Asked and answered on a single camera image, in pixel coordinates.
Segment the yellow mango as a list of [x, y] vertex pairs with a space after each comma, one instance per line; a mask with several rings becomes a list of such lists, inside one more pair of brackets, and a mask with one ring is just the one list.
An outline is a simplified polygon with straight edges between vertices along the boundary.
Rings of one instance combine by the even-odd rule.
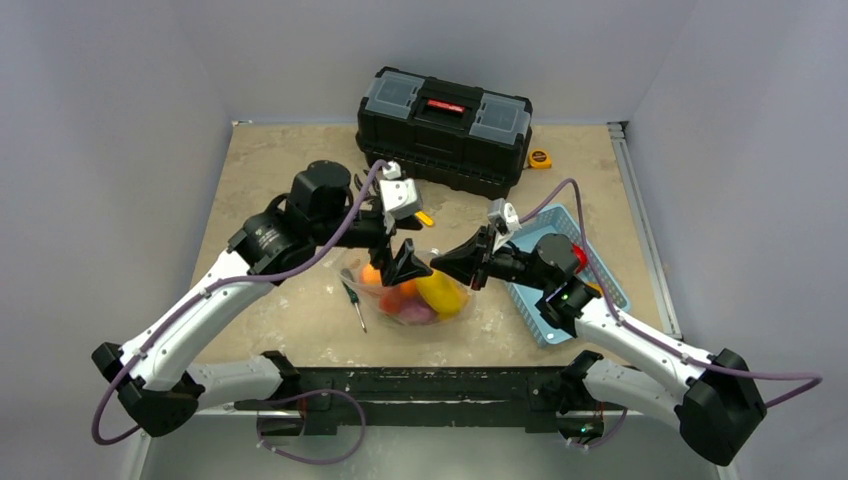
[[429, 276], [416, 278], [414, 283], [423, 300], [443, 318], [458, 315], [470, 300], [462, 285], [438, 270]]

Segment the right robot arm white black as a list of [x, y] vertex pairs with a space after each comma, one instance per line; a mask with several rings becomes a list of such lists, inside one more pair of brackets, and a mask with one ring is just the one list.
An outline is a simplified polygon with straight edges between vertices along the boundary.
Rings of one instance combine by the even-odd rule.
[[767, 407], [745, 360], [674, 340], [607, 303], [581, 280], [589, 265], [563, 234], [542, 236], [529, 252], [498, 246], [482, 227], [430, 265], [479, 290], [491, 277], [540, 291], [535, 307], [551, 327], [587, 340], [625, 360], [619, 365], [585, 350], [542, 392], [566, 413], [590, 402], [612, 403], [675, 429], [703, 459], [729, 465], [764, 420]]

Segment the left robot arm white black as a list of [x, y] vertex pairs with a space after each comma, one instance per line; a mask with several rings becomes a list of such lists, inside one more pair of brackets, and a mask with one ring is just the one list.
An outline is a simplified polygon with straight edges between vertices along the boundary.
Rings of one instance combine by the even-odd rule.
[[417, 230], [422, 198], [398, 163], [377, 161], [354, 183], [342, 164], [319, 160], [291, 188], [249, 217], [213, 266], [153, 325], [122, 343], [103, 343], [92, 359], [134, 429], [167, 435], [195, 413], [239, 401], [292, 405], [298, 374], [276, 351], [201, 365], [200, 352], [250, 305], [318, 264], [332, 249], [364, 249], [386, 286], [430, 274], [411, 240], [391, 247], [399, 230]]

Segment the clear zip top bag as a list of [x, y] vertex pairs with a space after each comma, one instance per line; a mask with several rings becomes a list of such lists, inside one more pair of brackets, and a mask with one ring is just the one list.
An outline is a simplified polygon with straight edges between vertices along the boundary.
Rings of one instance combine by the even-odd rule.
[[438, 270], [427, 277], [386, 287], [364, 251], [346, 251], [331, 267], [343, 285], [386, 323], [430, 327], [459, 321], [473, 310], [473, 292]]

